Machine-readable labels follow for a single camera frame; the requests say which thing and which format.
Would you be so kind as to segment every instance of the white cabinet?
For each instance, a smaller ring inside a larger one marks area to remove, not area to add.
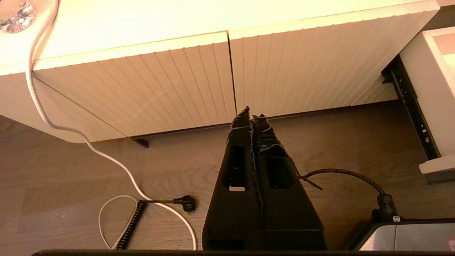
[[[237,109],[278,116],[396,99],[380,72],[438,8],[421,1],[230,30]]]
[[[455,27],[423,31],[400,57],[441,155],[420,171],[430,182],[447,181],[455,169]]]
[[[0,114],[81,142],[40,123],[26,101],[17,49],[51,1],[32,3],[33,26],[0,33]],[[438,9],[436,0],[62,0],[35,76],[40,96],[59,100],[45,106],[53,121],[94,141],[229,123],[247,105],[277,116],[384,101],[396,96],[380,71]]]
[[[227,40],[223,32],[153,42],[35,73],[126,136],[229,123]]]

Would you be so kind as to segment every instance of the cabinet door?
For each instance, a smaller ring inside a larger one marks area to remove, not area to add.
[[[380,73],[438,9],[425,0],[230,30],[237,109],[277,116],[394,99]]]
[[[126,136],[229,123],[227,40],[223,32],[81,54],[36,76]]]
[[[35,86],[53,123],[76,128],[91,141],[124,137],[119,131],[36,79]],[[77,134],[51,129],[43,122],[33,105],[24,73],[0,76],[0,115],[69,142],[84,142]]]

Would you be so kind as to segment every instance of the black power cord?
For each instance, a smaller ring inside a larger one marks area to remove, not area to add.
[[[308,183],[310,183],[312,186],[323,190],[320,186],[309,180],[308,178],[316,175],[316,174],[322,174],[322,173],[338,173],[338,174],[346,174],[350,175],[353,177],[356,177],[358,179],[363,180],[364,182],[370,184],[374,189],[376,189],[379,192],[379,195],[377,197],[378,199],[378,205],[379,205],[379,210],[374,209],[371,217],[373,222],[395,222],[399,220],[397,210],[395,208],[395,203],[392,199],[392,196],[389,194],[386,194],[384,190],[372,179],[368,178],[365,175],[349,171],[349,170],[344,170],[344,169],[334,169],[334,168],[329,168],[329,169],[319,169],[316,171],[312,171],[309,174],[306,175],[300,175],[299,173],[297,174],[297,177],[299,179],[302,179]]]
[[[309,174],[306,174],[306,175],[303,175],[303,176],[297,174],[297,177],[299,179],[303,179],[303,180],[308,182],[309,181],[308,180],[309,177],[311,177],[313,175],[316,175],[316,174],[323,174],[323,173],[337,173],[337,174],[346,174],[346,175],[354,176],[354,177],[356,177],[358,179],[361,179],[364,182],[370,184],[373,188],[375,188],[379,192],[379,194],[381,194],[381,195],[385,194],[384,190],[376,182],[374,182],[372,179],[368,178],[365,175],[361,175],[359,173],[356,173],[356,172],[353,172],[353,171],[349,171],[349,170],[344,170],[344,169],[333,169],[333,168],[320,169],[320,170],[312,171]]]

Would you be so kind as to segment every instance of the wooden floor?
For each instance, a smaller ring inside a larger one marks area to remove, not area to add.
[[[301,174],[344,168],[365,174],[393,195],[408,218],[455,217],[455,185],[426,185],[418,164],[425,161],[399,102],[342,108],[271,121]],[[151,148],[131,140],[95,146],[121,160],[145,193],[156,199],[191,194],[196,213],[187,215],[201,249],[201,234],[223,158],[227,127],[152,137]],[[353,226],[367,220],[376,192],[355,178],[320,174],[319,191],[304,184],[336,249]],[[105,248],[97,227],[104,202],[120,194],[138,197],[127,175],[84,144],[71,144],[6,118],[0,118],[0,255],[31,255],[50,248]],[[113,241],[133,208],[113,202],[102,227]],[[150,207],[132,249],[191,249],[184,224],[157,206]]]

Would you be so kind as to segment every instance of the black plug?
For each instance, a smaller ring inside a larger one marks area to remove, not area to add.
[[[389,194],[378,195],[379,219],[381,222],[393,222],[394,216],[398,216],[394,200]]]
[[[173,203],[183,205],[185,212],[192,212],[196,210],[196,199],[190,195],[183,196],[181,198],[174,199]]]

